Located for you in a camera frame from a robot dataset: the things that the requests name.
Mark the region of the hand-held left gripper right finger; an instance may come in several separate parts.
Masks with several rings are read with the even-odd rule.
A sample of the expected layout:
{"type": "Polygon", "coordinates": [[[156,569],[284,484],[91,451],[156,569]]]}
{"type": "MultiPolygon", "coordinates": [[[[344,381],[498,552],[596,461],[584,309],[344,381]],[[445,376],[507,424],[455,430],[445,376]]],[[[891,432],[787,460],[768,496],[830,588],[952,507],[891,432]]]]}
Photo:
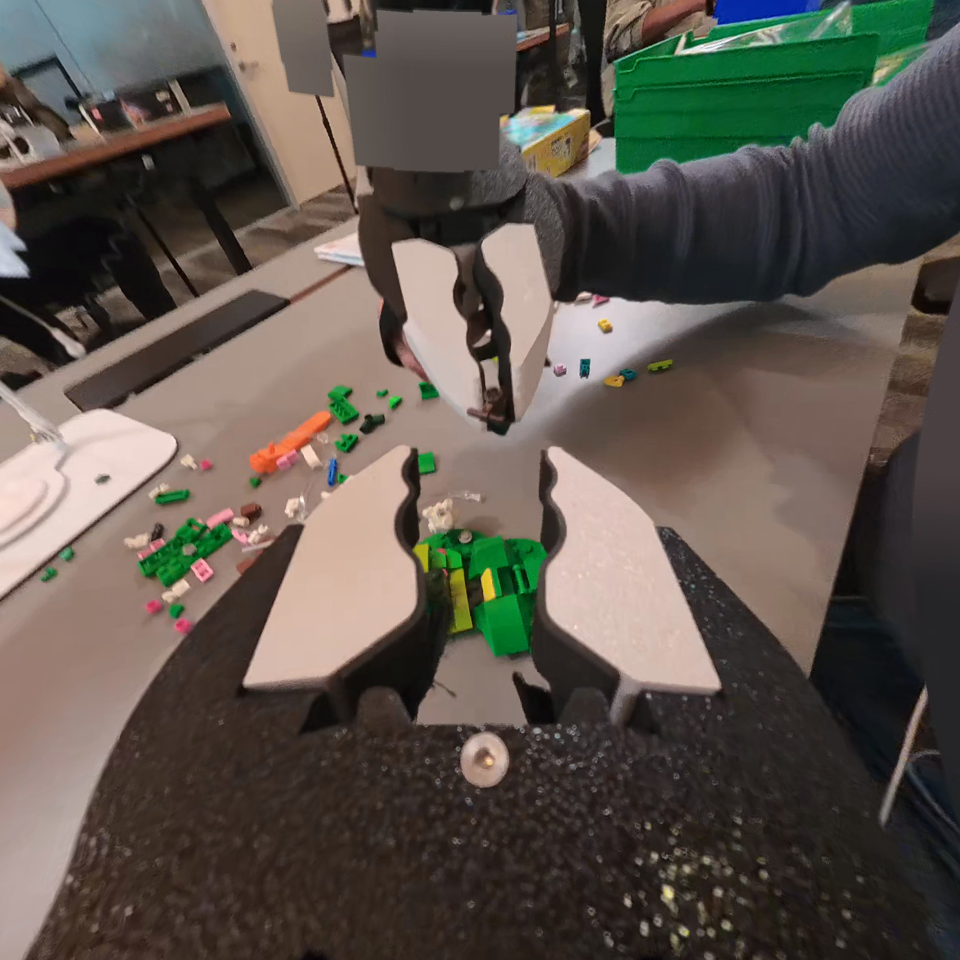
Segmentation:
{"type": "Polygon", "coordinates": [[[643,694],[722,690],[658,528],[613,482],[559,446],[541,452],[530,651],[561,718],[578,691],[629,725],[643,694]]]}

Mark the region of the dark brown lego pin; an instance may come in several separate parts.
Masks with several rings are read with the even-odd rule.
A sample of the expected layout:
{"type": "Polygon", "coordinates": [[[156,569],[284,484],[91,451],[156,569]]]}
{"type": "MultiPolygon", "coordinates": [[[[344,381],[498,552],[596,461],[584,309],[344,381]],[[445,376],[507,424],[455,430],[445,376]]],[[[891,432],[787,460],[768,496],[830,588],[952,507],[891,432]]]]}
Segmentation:
{"type": "Polygon", "coordinates": [[[466,415],[480,422],[487,432],[496,436],[506,436],[515,422],[510,390],[503,391],[498,387],[486,389],[479,406],[467,408],[466,415]]]}

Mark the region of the green lego model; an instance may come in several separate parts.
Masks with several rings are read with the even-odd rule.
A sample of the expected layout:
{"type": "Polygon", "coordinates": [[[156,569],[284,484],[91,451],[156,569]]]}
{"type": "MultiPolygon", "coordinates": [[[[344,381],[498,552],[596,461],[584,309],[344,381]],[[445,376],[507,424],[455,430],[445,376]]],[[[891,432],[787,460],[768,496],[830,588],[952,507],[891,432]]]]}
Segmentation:
{"type": "Polygon", "coordinates": [[[426,537],[413,551],[427,577],[428,610],[448,613],[450,639],[479,634],[496,657],[529,651],[546,560],[539,541],[453,529],[426,537]]]}

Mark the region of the pile of lego pieces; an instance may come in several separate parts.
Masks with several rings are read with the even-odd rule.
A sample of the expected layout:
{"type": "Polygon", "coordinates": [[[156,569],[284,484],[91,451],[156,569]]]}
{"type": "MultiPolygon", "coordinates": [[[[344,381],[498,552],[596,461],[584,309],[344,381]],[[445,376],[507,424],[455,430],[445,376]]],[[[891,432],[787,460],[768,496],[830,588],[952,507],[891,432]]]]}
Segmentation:
{"type": "MultiPolygon", "coordinates": [[[[400,444],[364,470],[351,475],[345,485],[334,484],[333,493],[317,509],[286,533],[299,533],[297,544],[274,601],[268,600],[268,618],[263,642],[282,646],[285,632],[296,633],[312,613],[327,617],[326,631],[346,639],[344,649],[356,651],[377,645],[391,632],[410,629],[425,614],[424,572],[411,553],[419,536],[417,500],[420,493],[419,450],[400,444]]],[[[203,577],[191,572],[197,567],[212,576],[208,558],[234,544],[230,517],[217,523],[187,519],[143,558],[140,570],[151,583],[167,590],[185,576],[197,584],[203,577]]],[[[35,639],[58,637],[80,647],[83,628],[105,635],[109,624],[92,607],[82,615],[77,610],[56,609],[55,621],[36,626],[35,639]]]]}

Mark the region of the scattered yellow teal lego bits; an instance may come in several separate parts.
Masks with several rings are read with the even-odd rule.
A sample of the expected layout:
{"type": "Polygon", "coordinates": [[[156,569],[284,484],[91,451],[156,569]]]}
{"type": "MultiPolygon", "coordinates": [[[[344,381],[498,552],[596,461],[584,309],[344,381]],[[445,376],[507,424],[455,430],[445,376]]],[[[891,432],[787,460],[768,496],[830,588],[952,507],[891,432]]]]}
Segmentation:
{"type": "Polygon", "coordinates": [[[670,371],[663,318],[645,304],[598,294],[579,294],[560,306],[547,348],[546,369],[553,378],[596,381],[620,389],[641,376],[670,371]]]}

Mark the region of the white booklet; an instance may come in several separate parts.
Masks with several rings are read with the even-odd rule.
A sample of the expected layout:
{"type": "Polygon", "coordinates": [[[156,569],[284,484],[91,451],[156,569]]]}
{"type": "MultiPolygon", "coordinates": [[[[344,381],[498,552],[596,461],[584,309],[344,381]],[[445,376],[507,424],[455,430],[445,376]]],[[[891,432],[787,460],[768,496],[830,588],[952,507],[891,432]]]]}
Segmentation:
{"type": "Polygon", "coordinates": [[[365,269],[358,231],[319,243],[314,246],[314,254],[323,262],[365,269]]]}

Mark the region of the black tripod pole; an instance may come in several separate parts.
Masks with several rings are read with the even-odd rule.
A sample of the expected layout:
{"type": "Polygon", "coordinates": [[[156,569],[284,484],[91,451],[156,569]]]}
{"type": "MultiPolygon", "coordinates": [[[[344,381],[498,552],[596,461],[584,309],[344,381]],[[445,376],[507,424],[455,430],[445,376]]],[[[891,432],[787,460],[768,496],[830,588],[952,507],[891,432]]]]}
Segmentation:
{"type": "Polygon", "coordinates": [[[344,190],[345,190],[345,192],[346,192],[347,197],[349,198],[349,201],[350,201],[351,206],[352,206],[352,208],[353,208],[353,210],[354,210],[354,213],[357,213],[357,214],[358,214],[358,213],[359,213],[359,208],[358,208],[358,203],[357,203],[357,200],[356,200],[356,197],[355,197],[355,193],[354,193],[354,186],[353,186],[352,181],[351,181],[351,179],[350,179],[350,177],[349,177],[349,175],[348,175],[348,172],[347,172],[347,169],[346,169],[346,165],[345,165],[345,163],[343,162],[342,155],[341,155],[341,151],[340,151],[340,149],[339,149],[339,146],[338,146],[337,141],[336,141],[335,136],[334,136],[334,132],[333,132],[332,126],[331,126],[331,124],[330,124],[330,117],[329,117],[329,115],[328,115],[328,113],[327,113],[327,110],[326,110],[326,108],[325,108],[325,105],[324,105],[324,102],[323,102],[322,97],[321,97],[319,94],[315,94],[315,95],[314,95],[314,99],[315,99],[316,104],[317,104],[317,106],[318,106],[318,111],[319,111],[319,114],[320,114],[321,122],[322,122],[322,125],[323,125],[323,127],[324,127],[324,130],[325,130],[325,132],[326,132],[326,136],[327,136],[327,139],[328,139],[330,148],[331,148],[331,150],[332,150],[332,153],[333,153],[335,162],[337,163],[337,166],[338,166],[339,171],[340,171],[340,174],[341,174],[342,184],[343,184],[344,190]]]}

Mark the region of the beige door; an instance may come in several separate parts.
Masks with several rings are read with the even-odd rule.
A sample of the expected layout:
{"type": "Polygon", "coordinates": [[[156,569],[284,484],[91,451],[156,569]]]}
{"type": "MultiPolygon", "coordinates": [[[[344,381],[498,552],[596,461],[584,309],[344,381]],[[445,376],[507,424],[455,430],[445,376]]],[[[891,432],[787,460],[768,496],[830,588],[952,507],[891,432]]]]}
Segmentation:
{"type": "MultiPolygon", "coordinates": [[[[301,207],[337,186],[344,186],[325,131],[315,92],[291,90],[279,39],[274,2],[203,1],[205,13],[222,47],[242,98],[258,146],[289,206],[301,207]]],[[[353,187],[357,167],[346,87],[322,40],[319,66],[325,69],[329,96],[324,103],[342,161],[353,187]]]]}

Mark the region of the person's leg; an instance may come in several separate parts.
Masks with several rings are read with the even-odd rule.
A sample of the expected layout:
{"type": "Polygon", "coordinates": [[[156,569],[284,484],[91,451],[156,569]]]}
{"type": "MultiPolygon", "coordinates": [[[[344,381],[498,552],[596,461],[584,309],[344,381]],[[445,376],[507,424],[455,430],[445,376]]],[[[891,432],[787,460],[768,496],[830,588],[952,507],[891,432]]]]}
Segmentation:
{"type": "MultiPolygon", "coordinates": [[[[925,686],[909,558],[919,445],[915,432],[864,479],[811,670],[882,792],[925,686]]],[[[926,905],[934,957],[958,958],[958,816],[930,719],[926,709],[885,826],[904,879],[926,905]]]]}

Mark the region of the white book stand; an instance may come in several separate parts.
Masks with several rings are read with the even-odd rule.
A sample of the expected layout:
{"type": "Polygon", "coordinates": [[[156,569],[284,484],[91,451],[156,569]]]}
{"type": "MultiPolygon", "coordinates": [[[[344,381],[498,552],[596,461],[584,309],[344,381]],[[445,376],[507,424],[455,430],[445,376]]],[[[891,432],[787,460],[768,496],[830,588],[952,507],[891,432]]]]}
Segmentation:
{"type": "Polygon", "coordinates": [[[29,427],[30,443],[1,463],[1,597],[154,478],[176,439],[123,414],[98,410],[56,426],[1,385],[4,405],[29,427]],[[98,474],[110,474],[97,486],[98,474]]]}

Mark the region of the stacked green plastic bins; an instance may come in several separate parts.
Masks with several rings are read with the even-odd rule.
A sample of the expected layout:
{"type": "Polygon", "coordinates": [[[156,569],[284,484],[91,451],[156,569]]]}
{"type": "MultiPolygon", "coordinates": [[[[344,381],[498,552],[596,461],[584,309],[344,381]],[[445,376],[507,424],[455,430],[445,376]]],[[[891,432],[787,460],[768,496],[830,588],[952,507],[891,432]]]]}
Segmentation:
{"type": "Polygon", "coordinates": [[[677,55],[690,46],[808,13],[685,31],[613,66],[615,168],[646,171],[661,160],[691,162],[743,146],[786,146],[813,125],[832,126],[860,90],[882,87],[929,47],[938,2],[851,3],[843,39],[677,55]]]}

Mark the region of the wood-edged side table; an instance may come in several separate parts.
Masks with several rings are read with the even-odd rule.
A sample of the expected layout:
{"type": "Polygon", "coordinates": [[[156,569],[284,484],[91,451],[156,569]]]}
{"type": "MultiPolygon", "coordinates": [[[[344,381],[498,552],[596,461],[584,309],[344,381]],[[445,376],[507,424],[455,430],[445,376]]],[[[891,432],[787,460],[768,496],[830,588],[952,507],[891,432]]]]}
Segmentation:
{"type": "MultiPolygon", "coordinates": [[[[51,184],[67,176],[88,172],[108,163],[142,157],[174,141],[196,138],[200,133],[231,123],[232,114],[223,102],[211,103],[186,113],[160,119],[138,128],[78,143],[46,159],[19,162],[2,168],[2,184],[10,190],[51,184]]],[[[202,182],[193,161],[175,177],[182,181],[216,243],[237,276],[253,269],[234,230],[202,182]]]]}

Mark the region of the person's torso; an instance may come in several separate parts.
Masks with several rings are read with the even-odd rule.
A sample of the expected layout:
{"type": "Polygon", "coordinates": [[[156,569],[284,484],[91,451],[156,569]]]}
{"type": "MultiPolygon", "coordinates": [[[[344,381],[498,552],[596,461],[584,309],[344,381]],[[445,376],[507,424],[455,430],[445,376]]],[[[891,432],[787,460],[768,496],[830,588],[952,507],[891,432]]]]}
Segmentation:
{"type": "Polygon", "coordinates": [[[919,432],[912,538],[918,646],[954,812],[959,809],[959,294],[919,432]]]}

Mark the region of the clear plastic bag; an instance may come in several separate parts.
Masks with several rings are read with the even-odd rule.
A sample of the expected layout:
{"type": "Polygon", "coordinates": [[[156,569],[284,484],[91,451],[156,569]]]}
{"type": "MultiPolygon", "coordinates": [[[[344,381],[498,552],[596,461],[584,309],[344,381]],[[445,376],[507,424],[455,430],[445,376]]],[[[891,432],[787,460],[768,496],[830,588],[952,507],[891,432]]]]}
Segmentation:
{"type": "Polygon", "coordinates": [[[700,56],[739,52],[749,49],[818,41],[843,40],[854,34],[853,4],[843,2],[811,17],[803,16],[736,34],[704,39],[692,46],[685,40],[678,45],[677,56],[700,56]]]}

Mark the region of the blue plastic bin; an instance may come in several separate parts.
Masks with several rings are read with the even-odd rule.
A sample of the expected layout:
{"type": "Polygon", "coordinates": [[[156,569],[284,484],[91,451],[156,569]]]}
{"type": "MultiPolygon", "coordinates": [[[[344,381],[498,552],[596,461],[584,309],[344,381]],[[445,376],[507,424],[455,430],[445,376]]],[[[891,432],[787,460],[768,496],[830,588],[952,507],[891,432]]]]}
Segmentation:
{"type": "Polygon", "coordinates": [[[719,26],[817,12],[821,1],[717,1],[713,16],[719,26]]]}

